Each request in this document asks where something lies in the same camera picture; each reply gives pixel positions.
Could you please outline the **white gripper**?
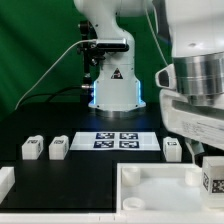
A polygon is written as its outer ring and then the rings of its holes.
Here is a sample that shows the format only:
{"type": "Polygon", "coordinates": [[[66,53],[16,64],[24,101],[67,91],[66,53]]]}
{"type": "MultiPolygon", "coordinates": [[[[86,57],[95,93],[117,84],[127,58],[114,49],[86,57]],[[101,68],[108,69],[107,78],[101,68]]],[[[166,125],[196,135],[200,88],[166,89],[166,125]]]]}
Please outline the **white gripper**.
{"type": "Polygon", "coordinates": [[[203,107],[189,104],[185,96],[168,89],[160,91],[159,99],[166,129],[186,137],[193,164],[203,163],[202,143],[224,150],[224,94],[213,105],[203,107]]]}

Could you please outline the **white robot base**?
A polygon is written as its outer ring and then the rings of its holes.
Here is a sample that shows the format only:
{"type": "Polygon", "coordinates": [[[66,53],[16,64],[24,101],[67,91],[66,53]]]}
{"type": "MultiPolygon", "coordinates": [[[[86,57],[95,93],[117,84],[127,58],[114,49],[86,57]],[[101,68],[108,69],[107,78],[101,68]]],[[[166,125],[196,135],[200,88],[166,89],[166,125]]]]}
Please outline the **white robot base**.
{"type": "Polygon", "coordinates": [[[106,53],[94,81],[89,107],[105,112],[129,112],[144,108],[141,84],[135,76],[135,40],[117,25],[116,17],[134,17],[153,10],[152,0],[73,0],[77,10],[93,25],[97,39],[127,40],[127,52],[106,53]]]}

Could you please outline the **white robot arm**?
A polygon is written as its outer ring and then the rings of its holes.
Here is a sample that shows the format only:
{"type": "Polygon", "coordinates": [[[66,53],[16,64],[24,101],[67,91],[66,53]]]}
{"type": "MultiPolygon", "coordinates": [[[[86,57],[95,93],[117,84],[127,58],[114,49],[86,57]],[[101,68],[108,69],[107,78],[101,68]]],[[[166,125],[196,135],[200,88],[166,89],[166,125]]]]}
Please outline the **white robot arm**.
{"type": "Polygon", "coordinates": [[[172,63],[156,73],[164,126],[185,138],[192,162],[224,155],[224,0],[153,0],[172,63]]]}

